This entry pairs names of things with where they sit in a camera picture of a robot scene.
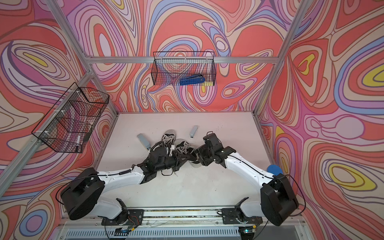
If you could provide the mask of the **black white sneaker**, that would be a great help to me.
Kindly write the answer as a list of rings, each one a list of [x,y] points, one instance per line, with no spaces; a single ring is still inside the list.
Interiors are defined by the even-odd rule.
[[[163,133],[163,136],[161,138],[161,146],[171,149],[175,140],[176,140],[176,131],[167,130]]]
[[[193,158],[189,160],[190,164],[194,168],[201,167],[201,163],[199,162],[199,157],[197,156],[195,149],[191,144],[183,139],[176,139],[174,142],[175,149],[183,155],[191,155]]]

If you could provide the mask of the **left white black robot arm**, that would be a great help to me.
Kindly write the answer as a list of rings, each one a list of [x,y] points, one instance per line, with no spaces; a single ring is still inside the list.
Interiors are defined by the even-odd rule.
[[[142,163],[129,169],[113,172],[97,172],[94,168],[84,170],[61,191],[60,197],[72,221],[97,216],[123,225],[131,216],[128,207],[121,199],[109,199],[104,194],[147,183],[163,170],[176,172],[186,161],[185,155],[177,151],[169,154],[164,147],[156,148]]]

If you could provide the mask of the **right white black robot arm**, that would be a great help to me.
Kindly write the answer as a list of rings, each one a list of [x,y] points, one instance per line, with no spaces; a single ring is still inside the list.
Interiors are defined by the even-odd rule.
[[[299,202],[287,176],[275,175],[256,167],[235,149],[223,147],[215,133],[203,137],[204,144],[197,149],[203,166],[216,163],[241,176],[257,190],[257,197],[241,200],[240,214],[247,218],[265,217],[275,226],[291,217]]]

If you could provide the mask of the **small grey white device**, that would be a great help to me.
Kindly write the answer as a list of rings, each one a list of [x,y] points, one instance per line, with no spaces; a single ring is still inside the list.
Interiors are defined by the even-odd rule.
[[[197,130],[198,130],[199,126],[195,125],[193,126],[193,128],[191,129],[190,131],[190,138],[193,139],[197,133]]]

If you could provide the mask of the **yellow item in basket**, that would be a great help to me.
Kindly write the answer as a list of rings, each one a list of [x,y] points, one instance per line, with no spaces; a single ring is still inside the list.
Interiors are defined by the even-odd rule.
[[[210,87],[210,86],[214,86],[214,82],[204,82],[204,83],[202,83],[202,86],[204,86],[204,87]]]

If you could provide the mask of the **blue tool in basket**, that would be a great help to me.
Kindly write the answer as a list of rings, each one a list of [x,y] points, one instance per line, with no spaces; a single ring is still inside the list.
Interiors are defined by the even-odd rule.
[[[179,83],[180,83],[180,86],[186,86],[186,85],[202,84],[205,81],[206,79],[203,75],[197,74],[197,75],[191,75],[188,77],[181,78]]]

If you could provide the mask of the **white marker in basket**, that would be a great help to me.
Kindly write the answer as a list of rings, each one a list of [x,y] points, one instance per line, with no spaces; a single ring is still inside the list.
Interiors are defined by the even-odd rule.
[[[81,138],[81,136],[78,135],[78,137],[77,137],[77,141],[76,141],[76,147],[75,147],[75,152],[76,152],[76,153],[79,152],[79,148],[80,148],[80,138]]]

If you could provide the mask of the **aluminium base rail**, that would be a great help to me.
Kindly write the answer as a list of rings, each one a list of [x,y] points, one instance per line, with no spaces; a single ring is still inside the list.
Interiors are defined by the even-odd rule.
[[[222,217],[217,211],[230,206],[208,206],[208,207],[164,207],[164,208],[129,208],[144,209],[143,222],[140,228],[160,227],[223,227],[223,226],[251,226],[251,224],[224,225]],[[307,222],[303,216],[288,217],[282,226],[306,226]],[[73,228],[101,228],[102,218],[88,216],[82,219],[71,221],[65,215],[59,223],[59,227]]]

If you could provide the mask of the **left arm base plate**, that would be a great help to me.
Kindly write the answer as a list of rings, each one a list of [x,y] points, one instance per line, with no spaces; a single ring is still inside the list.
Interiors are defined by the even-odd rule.
[[[123,210],[114,219],[103,218],[102,226],[140,226],[143,222],[144,209]]]

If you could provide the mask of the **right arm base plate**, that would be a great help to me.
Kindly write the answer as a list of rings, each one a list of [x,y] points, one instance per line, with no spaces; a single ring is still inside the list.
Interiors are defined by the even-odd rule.
[[[262,217],[246,217],[243,213],[236,210],[235,208],[223,208],[217,211],[218,215],[222,217],[224,225],[256,225],[259,226],[263,223]]]

